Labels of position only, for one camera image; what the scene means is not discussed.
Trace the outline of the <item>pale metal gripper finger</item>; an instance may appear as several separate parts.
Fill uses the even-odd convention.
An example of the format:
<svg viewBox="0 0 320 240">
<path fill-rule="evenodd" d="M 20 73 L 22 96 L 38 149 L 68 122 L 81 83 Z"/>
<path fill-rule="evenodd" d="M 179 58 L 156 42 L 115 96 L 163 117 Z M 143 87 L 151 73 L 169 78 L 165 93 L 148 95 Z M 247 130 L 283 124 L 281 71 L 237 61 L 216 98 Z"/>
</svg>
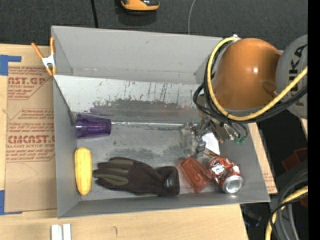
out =
<svg viewBox="0 0 320 240">
<path fill-rule="evenodd" d="M 186 122 L 178 128 L 181 141 L 190 141 L 197 135 L 197 127 L 193 122 Z"/>
<path fill-rule="evenodd" d="M 202 142 L 183 141 L 182 142 L 183 154 L 188 157 L 193 157 L 195 159 L 198 159 L 204 155 L 204 150 L 205 150 L 206 144 L 207 143 L 205 141 L 202 141 Z"/>
</svg>

